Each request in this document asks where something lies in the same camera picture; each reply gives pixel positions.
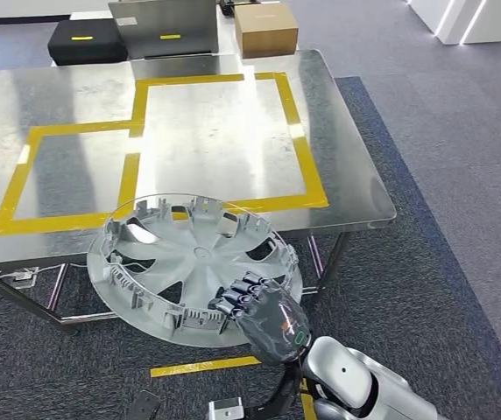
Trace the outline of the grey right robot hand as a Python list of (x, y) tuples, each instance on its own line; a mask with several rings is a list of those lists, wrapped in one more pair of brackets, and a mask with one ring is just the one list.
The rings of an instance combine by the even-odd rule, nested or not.
[(234, 322), (258, 360), (268, 365), (297, 361), (312, 340), (308, 319), (298, 302), (276, 279), (252, 271), (218, 289), (208, 308)]

